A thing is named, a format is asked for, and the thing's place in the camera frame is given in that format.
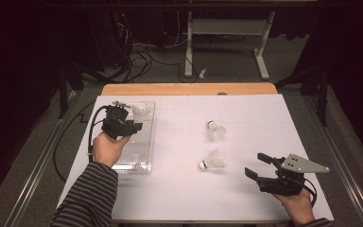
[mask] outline clear tray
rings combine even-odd
[[[112,167],[118,173],[124,174],[149,174],[152,169],[152,151],[155,132],[155,102],[130,102],[129,106],[139,106],[150,110],[144,118],[143,128],[134,134],[123,148],[122,156]],[[131,108],[127,120],[134,119]]]

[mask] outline white metal stand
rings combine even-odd
[[[193,34],[229,34],[229,35],[258,35],[262,36],[259,48],[253,49],[261,78],[269,79],[262,54],[267,43],[275,12],[269,13],[264,20],[230,20],[230,19],[193,19],[192,12],[188,12],[187,49],[184,74],[187,78],[193,75],[193,49],[191,47]]]

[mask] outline transparent plastic container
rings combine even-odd
[[[142,122],[143,128],[131,136],[123,148],[122,156],[112,169],[119,174],[149,174],[152,169],[155,134],[155,102],[130,102],[127,105],[131,106],[126,108],[129,112],[127,120]]]

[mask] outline white tabletop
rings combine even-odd
[[[119,221],[278,222],[287,220],[283,206],[260,192],[244,168],[275,178],[275,167],[257,160],[257,153],[307,158],[281,95],[248,96],[99,96],[103,105],[155,102],[152,171],[149,175],[120,175],[112,218]],[[102,112],[97,120],[104,116]],[[212,142],[209,120],[224,126],[226,138]],[[73,163],[60,202],[88,165],[88,129]],[[99,133],[95,126],[94,134]],[[218,149],[225,167],[199,169],[199,161]],[[316,218],[333,219],[315,174],[305,174],[318,190]]]

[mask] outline person's right hand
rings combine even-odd
[[[131,136],[123,136],[119,140],[114,140],[107,133],[100,133],[93,141],[95,161],[108,167],[114,166],[130,138]]]
[[[274,194],[272,196],[282,203],[296,226],[302,226],[315,220],[314,213],[312,212],[310,193],[305,188],[302,189],[302,192],[298,196],[284,197]]]

